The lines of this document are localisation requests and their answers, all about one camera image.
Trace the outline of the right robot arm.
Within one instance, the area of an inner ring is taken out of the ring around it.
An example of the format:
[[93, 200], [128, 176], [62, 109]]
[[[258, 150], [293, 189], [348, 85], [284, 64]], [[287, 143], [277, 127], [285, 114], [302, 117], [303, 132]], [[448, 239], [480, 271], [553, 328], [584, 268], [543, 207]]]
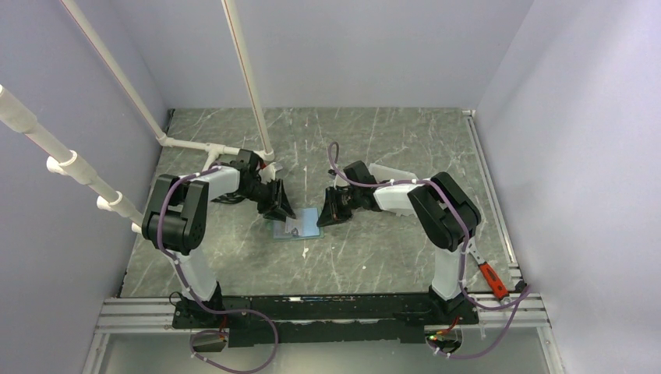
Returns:
[[418, 178], [363, 161], [339, 169], [336, 142], [329, 144], [327, 156], [335, 182], [325, 190], [317, 226], [349, 221], [358, 209], [416, 217], [436, 248], [431, 290], [438, 297], [430, 301], [429, 312], [438, 323], [449, 323], [460, 311], [465, 257], [482, 220], [479, 209], [447, 172]]

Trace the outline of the clear plastic bin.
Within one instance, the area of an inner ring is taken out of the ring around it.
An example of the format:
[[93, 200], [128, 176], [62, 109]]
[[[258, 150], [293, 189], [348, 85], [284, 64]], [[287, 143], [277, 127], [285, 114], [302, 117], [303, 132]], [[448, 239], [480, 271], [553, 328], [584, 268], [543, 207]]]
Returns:
[[379, 183], [386, 183], [389, 182], [391, 179], [395, 181], [398, 180], [411, 181], [413, 179], [418, 179], [415, 173], [409, 171], [402, 171], [396, 168], [386, 167], [376, 163], [369, 164], [368, 171]]

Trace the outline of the white magnetic stripe card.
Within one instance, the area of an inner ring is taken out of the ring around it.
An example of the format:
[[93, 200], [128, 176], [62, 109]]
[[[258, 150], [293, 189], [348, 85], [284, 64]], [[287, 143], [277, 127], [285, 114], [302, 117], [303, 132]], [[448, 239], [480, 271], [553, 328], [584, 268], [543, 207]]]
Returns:
[[283, 232], [286, 235], [298, 238], [306, 234], [305, 221], [302, 217], [290, 218], [288, 217], [284, 223]]

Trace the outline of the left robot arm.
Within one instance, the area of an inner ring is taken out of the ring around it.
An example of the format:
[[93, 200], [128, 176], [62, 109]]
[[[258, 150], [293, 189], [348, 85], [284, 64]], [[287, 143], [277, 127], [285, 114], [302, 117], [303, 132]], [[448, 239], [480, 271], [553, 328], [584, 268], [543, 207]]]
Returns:
[[193, 317], [205, 327], [224, 316], [219, 282], [200, 245], [211, 202], [231, 195], [256, 203], [258, 214], [271, 221], [295, 218], [282, 180], [264, 181], [265, 161], [251, 150], [239, 150], [228, 163], [214, 162], [204, 171], [157, 177], [141, 224], [141, 234], [170, 261], [186, 304], [195, 302]]

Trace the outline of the green card holder wallet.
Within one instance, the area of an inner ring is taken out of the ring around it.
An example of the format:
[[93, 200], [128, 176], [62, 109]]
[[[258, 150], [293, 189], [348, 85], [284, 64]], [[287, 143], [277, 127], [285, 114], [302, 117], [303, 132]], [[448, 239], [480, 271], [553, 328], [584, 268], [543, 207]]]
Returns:
[[295, 210], [296, 218], [271, 221], [272, 238], [276, 241], [296, 241], [323, 237], [323, 229], [316, 225], [319, 210], [316, 207]]

